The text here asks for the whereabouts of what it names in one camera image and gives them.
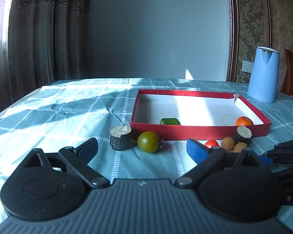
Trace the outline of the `teal checked tablecloth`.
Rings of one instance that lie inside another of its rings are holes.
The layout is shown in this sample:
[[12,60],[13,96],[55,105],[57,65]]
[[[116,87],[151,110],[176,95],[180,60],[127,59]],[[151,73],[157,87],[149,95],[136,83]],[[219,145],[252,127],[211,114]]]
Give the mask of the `teal checked tablecloth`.
[[[85,79],[43,86],[0,113],[0,189],[17,165],[35,147],[54,152],[77,146],[91,137],[99,153],[91,166],[108,178],[170,177],[190,170],[185,142],[166,143],[159,154],[137,148],[116,153],[109,129],[129,124],[138,90],[179,89],[246,94],[244,83],[184,79]],[[0,202],[0,225],[7,218]]]

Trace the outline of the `white wall switch panel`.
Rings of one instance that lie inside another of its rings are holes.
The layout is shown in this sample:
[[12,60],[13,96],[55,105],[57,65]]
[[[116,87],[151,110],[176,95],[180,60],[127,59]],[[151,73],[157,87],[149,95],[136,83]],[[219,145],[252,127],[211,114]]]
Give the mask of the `white wall switch panel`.
[[241,71],[246,73],[252,73],[253,65],[254,65],[253,62],[243,60]]

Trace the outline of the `light blue electric kettle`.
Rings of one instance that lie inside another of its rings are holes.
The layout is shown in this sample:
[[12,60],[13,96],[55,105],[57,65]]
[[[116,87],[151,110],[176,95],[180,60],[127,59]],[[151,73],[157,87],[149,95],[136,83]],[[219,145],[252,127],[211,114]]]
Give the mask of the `light blue electric kettle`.
[[247,94],[261,102],[272,104],[275,101],[280,54],[268,47],[257,47]]

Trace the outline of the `green tomato with stem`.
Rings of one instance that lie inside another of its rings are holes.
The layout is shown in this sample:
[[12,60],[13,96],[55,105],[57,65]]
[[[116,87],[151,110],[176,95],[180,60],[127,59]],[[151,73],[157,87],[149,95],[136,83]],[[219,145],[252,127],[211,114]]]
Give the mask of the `green tomato with stem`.
[[151,131],[143,132],[137,140],[138,147],[146,153],[154,153],[162,146],[163,139]]

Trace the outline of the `green cucumber chunk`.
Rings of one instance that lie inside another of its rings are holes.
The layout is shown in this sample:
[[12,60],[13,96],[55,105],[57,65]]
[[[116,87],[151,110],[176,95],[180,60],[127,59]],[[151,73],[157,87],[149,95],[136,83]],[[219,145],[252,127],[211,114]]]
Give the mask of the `green cucumber chunk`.
[[161,125],[177,125],[180,126],[180,121],[173,117],[173,118],[162,118],[160,121]]

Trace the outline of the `brown longan fruit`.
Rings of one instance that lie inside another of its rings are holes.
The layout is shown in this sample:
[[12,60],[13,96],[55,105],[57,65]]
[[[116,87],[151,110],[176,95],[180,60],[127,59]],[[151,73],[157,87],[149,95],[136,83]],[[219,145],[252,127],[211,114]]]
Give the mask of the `brown longan fruit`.
[[247,148],[248,144],[246,144],[245,142],[239,142],[237,143],[234,148],[233,148],[233,153],[240,153],[244,148]]
[[232,137],[225,137],[221,141],[221,148],[225,149],[228,152],[233,151],[234,147],[236,145],[236,141]]

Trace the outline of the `dark wooden door frame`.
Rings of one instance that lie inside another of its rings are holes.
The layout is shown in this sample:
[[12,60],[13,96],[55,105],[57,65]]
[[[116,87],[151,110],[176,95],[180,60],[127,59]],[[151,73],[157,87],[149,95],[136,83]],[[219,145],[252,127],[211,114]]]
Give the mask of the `dark wooden door frame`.
[[238,0],[229,0],[230,38],[227,81],[235,82],[238,67],[239,11]]

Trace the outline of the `red cherry tomato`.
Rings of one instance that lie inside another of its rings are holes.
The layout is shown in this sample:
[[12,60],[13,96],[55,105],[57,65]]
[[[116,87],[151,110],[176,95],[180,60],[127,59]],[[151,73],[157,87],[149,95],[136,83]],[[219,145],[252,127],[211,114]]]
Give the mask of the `red cherry tomato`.
[[204,144],[204,146],[207,148],[218,147],[219,143],[216,140],[210,139]]

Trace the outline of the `patterned grey curtain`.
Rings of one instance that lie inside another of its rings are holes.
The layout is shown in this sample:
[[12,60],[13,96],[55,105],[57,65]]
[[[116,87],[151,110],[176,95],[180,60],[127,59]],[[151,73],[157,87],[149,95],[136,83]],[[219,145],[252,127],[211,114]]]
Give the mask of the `patterned grey curtain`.
[[93,68],[90,0],[0,0],[0,112],[49,82]]

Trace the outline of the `orange mandarin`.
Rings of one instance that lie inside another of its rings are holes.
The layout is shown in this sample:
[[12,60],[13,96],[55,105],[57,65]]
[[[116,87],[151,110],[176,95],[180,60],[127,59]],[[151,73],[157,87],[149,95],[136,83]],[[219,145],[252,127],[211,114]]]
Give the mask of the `orange mandarin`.
[[252,126],[253,124],[254,124],[253,121],[246,116],[241,116],[237,118],[235,122],[236,126]]

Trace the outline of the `red shallow cardboard tray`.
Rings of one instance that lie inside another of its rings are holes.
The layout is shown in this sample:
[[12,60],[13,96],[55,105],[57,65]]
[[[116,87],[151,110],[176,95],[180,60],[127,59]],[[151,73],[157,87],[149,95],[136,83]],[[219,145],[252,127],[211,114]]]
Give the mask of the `red shallow cardboard tray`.
[[[132,118],[132,137],[157,133],[165,141],[223,139],[236,133],[237,118],[246,116],[254,137],[266,136],[271,121],[241,94],[229,92],[140,89]],[[180,126],[161,125],[162,118],[177,118]]]

